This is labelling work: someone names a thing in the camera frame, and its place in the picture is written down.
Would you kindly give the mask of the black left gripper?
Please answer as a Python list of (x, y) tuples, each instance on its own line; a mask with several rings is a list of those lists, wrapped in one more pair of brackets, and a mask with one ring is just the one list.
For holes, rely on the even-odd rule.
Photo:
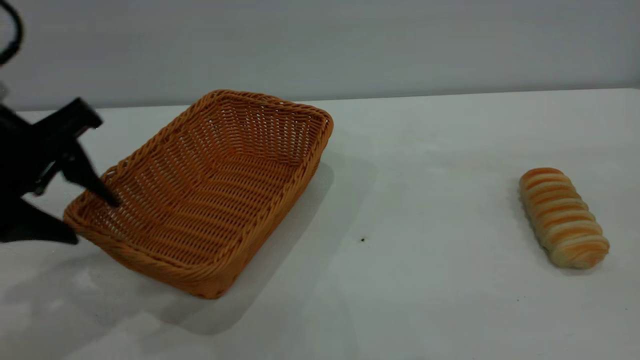
[(35, 123), (29, 123), (6, 105), (1, 106), (1, 197), (14, 198), (1, 201), (2, 243), (79, 243), (74, 230), (64, 221), (21, 198), (27, 193), (41, 196), (57, 173), (110, 207), (121, 205), (96, 173), (78, 140), (87, 130), (102, 125), (102, 118), (82, 98)]

